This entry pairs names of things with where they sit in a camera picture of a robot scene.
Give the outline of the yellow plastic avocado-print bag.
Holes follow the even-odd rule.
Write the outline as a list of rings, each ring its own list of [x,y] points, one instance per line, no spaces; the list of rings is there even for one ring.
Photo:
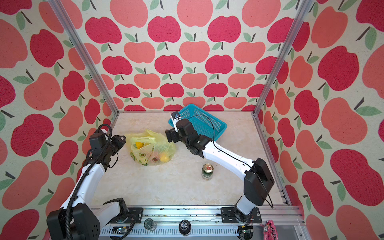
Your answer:
[[[135,142],[144,143],[144,147],[138,150]],[[145,130],[138,134],[127,134],[126,144],[131,158],[142,166],[165,164],[160,161],[160,156],[167,155],[172,160],[177,152],[176,145],[169,143],[165,135],[151,130]]]

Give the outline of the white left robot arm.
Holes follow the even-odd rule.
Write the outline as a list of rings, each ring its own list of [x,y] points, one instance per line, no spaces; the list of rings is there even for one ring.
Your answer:
[[[60,209],[50,212],[47,217],[51,239],[97,240],[108,223],[135,220],[122,198],[106,202],[96,213],[90,208],[98,184],[110,167],[111,157],[117,155],[125,143],[125,136],[107,138],[103,133],[91,135],[92,155],[86,158],[81,177]]]

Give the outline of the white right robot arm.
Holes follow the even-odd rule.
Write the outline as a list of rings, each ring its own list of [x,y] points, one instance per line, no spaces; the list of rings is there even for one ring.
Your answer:
[[[243,181],[243,195],[233,210],[239,223],[249,222],[256,206],[262,206],[264,202],[273,206],[269,193],[275,180],[263,159],[247,159],[222,148],[213,139],[198,134],[187,119],[177,121],[174,128],[165,133],[169,142],[182,142],[193,155],[221,165]]]

